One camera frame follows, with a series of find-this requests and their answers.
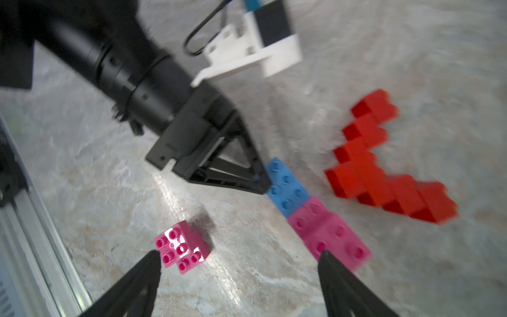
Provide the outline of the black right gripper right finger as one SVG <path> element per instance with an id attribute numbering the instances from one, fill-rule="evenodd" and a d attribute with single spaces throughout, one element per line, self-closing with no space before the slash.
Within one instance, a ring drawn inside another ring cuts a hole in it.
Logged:
<path id="1" fill-rule="evenodd" d="M 328 316 L 398 317 L 328 250 L 320 255 L 318 275 Z"/>

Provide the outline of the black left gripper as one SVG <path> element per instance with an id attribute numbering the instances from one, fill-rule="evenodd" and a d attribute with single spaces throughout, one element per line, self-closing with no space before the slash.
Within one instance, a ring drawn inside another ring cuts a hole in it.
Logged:
<path id="1" fill-rule="evenodd" d="M 220 138 L 223 140 L 216 149 Z M 202 167 L 213 152 L 213 161 Z M 145 159 L 159 170 L 175 160 L 172 171 L 193 184 L 254 194 L 265 194 L 271 186 L 241 116 L 209 83 L 192 91 Z"/>

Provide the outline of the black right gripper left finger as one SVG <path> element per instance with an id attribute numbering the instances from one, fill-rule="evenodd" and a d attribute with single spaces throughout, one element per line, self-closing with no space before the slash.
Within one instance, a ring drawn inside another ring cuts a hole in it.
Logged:
<path id="1" fill-rule="evenodd" d="M 142 316 L 153 314 L 161 279 L 160 252 L 148 252 L 82 316 Z"/>

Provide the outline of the blue 2x4 lego brick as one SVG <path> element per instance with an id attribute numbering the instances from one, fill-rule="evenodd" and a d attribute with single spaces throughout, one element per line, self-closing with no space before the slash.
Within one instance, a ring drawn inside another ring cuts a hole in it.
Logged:
<path id="1" fill-rule="evenodd" d="M 271 181 L 267 195 L 284 218 L 288 219 L 310 198 L 310 194 L 279 158 L 274 158 L 267 165 L 266 171 Z"/>

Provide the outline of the red 2x4 lego brick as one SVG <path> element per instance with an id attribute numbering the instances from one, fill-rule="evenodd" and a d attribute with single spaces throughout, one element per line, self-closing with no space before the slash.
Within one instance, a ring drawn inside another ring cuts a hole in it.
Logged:
<path id="1" fill-rule="evenodd" d="M 338 198 L 356 198 L 361 204 L 373 207 L 383 207 L 395 200 L 388 177 L 377 166 L 373 154 L 340 163 L 324 172 Z"/>

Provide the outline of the red 2x2 lego brick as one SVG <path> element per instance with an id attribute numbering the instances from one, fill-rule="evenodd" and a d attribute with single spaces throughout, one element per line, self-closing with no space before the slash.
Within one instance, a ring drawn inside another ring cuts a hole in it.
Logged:
<path id="1" fill-rule="evenodd" d="M 425 206 L 410 214 L 410 218 L 443 225 L 459 217 L 457 204 L 448 197 L 440 182 L 418 182 L 417 192 Z"/>
<path id="2" fill-rule="evenodd" d="M 388 141 L 388 132 L 381 128 L 371 114 L 356 118 L 342 129 L 347 141 L 363 141 L 368 149 L 380 146 Z"/>
<path id="3" fill-rule="evenodd" d="M 355 118 L 371 115 L 378 124 L 385 124 L 398 117 L 398 108 L 391 103 L 388 92 L 379 89 L 364 96 L 352 107 Z"/>

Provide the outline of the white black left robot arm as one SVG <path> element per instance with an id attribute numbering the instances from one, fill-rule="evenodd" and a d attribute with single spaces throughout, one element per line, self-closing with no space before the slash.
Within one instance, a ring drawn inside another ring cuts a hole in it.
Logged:
<path id="1" fill-rule="evenodd" d="M 234 104 L 189 74 L 137 20 L 137 1 L 2 1 L 1 86 L 30 89 L 39 42 L 114 102 L 114 117 L 158 141 L 146 160 L 194 184 L 271 187 Z"/>

